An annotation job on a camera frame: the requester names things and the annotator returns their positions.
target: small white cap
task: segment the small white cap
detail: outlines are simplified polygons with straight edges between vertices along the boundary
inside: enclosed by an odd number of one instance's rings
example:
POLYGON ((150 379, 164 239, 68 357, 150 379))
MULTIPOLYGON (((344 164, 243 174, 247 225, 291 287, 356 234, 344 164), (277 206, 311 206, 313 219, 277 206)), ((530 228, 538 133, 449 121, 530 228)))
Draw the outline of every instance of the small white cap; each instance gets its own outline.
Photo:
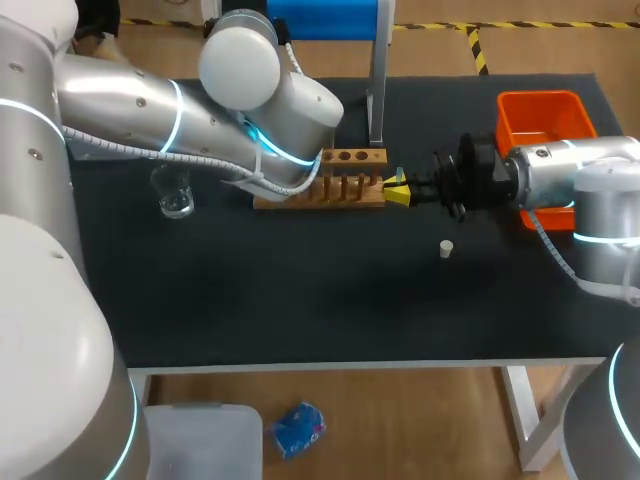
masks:
POLYGON ((440 258, 449 258, 453 250, 453 242, 450 240, 443 240, 440 242, 440 258))
POLYGON ((226 28, 200 54, 200 81, 225 108, 247 111, 269 100, 280 83, 280 58, 271 42, 243 27, 226 28))

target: white cable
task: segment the white cable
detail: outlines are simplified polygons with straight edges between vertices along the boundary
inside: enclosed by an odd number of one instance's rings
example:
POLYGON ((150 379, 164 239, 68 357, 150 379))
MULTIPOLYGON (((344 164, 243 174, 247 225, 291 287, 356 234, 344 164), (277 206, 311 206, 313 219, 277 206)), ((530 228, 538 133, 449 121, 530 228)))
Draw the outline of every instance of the white cable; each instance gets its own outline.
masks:
POLYGON ((88 133, 80 132, 79 130, 75 130, 69 127, 62 127, 62 131, 64 136, 71 140, 78 140, 80 142, 103 148, 105 150, 110 150, 112 152, 121 153, 123 155, 131 156, 132 158, 149 158, 151 160, 162 160, 165 162, 176 162, 176 163, 187 163, 190 165, 202 165, 205 167, 211 168, 220 168, 223 170, 229 170, 231 172, 242 175, 243 177, 257 177, 255 180, 255 184, 259 185, 267 190, 278 193, 284 196, 292 196, 298 195, 299 193, 304 192, 309 185, 313 182, 318 174, 318 170, 320 169, 320 163, 322 161, 322 151, 318 153, 318 156, 315 159, 313 164, 313 168, 309 173, 309 176, 305 179, 303 183, 293 188, 281 187, 280 185, 276 185, 275 183, 266 180, 265 178, 260 178, 260 165, 257 165, 257 173, 252 172, 244 167, 236 165, 235 163, 227 162, 225 160, 219 160, 217 158, 211 157, 202 157, 199 155, 187 155, 183 153, 162 153, 155 150, 147 150, 146 148, 136 148, 129 147, 127 145, 121 145, 119 143, 110 142, 108 140, 104 140, 102 138, 94 137, 93 135, 89 135, 88 133))
POLYGON ((549 236, 544 231, 544 227, 540 224, 540 221, 538 220, 536 214, 533 212, 533 210, 530 210, 527 213, 529 214, 529 218, 533 222, 533 225, 536 227, 536 231, 538 232, 538 235, 540 235, 542 243, 544 243, 545 247, 547 247, 547 250, 549 250, 549 253, 551 253, 553 258, 556 260, 556 262, 558 262, 558 265, 560 265, 565 273, 569 275, 572 280, 575 280, 576 272, 574 272, 573 269, 567 264, 567 262, 564 261, 562 255, 560 255, 560 252, 558 252, 558 249, 553 245, 553 243, 549 239, 549 236))
POLYGON ((287 51, 287 55, 289 55, 289 60, 291 60, 291 65, 293 65, 294 70, 298 72, 300 75, 304 75, 304 73, 302 73, 302 68, 298 63, 298 59, 296 58, 295 53, 293 53, 293 47, 291 46, 291 43, 289 42, 285 43, 284 48, 287 51))

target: table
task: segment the table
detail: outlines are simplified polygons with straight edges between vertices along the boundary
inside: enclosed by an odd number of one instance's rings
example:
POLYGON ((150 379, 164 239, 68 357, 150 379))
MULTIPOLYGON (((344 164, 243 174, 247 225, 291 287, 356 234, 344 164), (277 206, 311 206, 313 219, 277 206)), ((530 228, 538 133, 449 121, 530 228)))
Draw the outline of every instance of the table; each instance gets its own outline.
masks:
MULTIPOLYGON (((336 146, 365 146, 364 83, 324 83, 346 107, 336 146)), ((388 173, 426 172, 433 150, 455 153, 462 133, 494 128, 500 92, 525 89, 573 90, 599 134, 620 133, 592 75, 392 78, 388 173)), ((595 364, 640 333, 636 310, 578 289, 514 212, 464 224, 439 205, 256 212, 248 194, 198 172, 196 213, 175 222, 159 213, 150 170, 72 165, 91 288, 138 373, 502 366, 521 460, 535 470, 559 430, 535 428, 523 365, 595 364), (446 261, 443 239, 455 245, 446 261)), ((571 264, 570 235, 552 239, 571 264)), ((584 370, 571 373, 566 391, 584 370)))

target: wooden peg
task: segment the wooden peg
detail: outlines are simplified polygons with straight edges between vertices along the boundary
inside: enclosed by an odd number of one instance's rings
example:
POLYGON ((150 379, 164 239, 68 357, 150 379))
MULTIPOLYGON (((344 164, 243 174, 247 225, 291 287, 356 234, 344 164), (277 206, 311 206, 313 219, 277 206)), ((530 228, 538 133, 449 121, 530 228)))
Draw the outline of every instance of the wooden peg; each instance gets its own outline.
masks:
POLYGON ((362 194, 364 193, 364 173, 358 175, 358 196, 357 200, 362 200, 362 194))
POLYGON ((340 200, 347 199, 347 185, 349 185, 347 176, 345 174, 342 174, 341 181, 340 181, 340 200))
POLYGON ((329 201, 331 192, 331 177, 324 177, 324 201, 329 201))
POLYGON ((369 185, 375 185, 376 183, 378 183, 378 169, 374 168, 373 170, 371 170, 371 178, 369 180, 369 185))

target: wooden test tube rack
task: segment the wooden test tube rack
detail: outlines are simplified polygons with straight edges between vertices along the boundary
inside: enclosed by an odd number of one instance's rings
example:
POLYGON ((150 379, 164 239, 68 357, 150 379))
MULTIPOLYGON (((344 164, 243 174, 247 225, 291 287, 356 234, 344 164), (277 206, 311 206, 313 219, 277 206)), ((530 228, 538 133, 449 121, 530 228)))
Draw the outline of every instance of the wooden test tube rack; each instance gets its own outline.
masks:
POLYGON ((284 202, 254 197, 258 210, 305 210, 384 207, 380 172, 387 166, 385 149, 325 149, 318 177, 309 188, 284 202), (351 172, 368 169, 371 173, 334 176, 334 169, 351 172))

